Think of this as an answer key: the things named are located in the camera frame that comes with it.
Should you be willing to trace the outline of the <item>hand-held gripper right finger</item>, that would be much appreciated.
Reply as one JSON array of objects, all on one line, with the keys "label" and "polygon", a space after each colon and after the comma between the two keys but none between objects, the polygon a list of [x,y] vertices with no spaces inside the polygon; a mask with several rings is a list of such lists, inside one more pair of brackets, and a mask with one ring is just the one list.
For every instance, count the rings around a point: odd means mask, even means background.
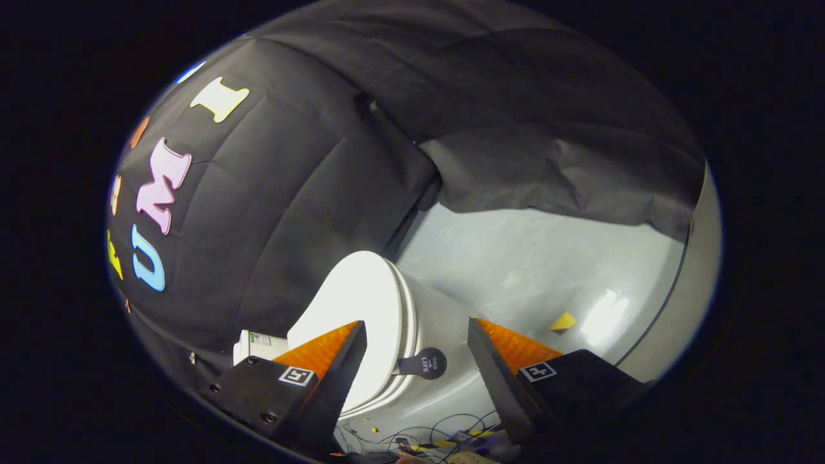
[{"label": "hand-held gripper right finger", "polygon": [[467,345],[515,444],[607,425],[649,388],[588,349],[563,353],[486,319],[468,320]]}]

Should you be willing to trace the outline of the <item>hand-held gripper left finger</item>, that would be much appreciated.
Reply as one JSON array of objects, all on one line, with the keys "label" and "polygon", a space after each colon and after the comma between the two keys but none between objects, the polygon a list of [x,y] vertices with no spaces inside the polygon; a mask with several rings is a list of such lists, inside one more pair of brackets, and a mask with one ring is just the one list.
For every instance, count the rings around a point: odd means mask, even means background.
[{"label": "hand-held gripper left finger", "polygon": [[354,320],[276,358],[246,356],[197,397],[258,440],[324,460],[366,349],[365,322]]}]

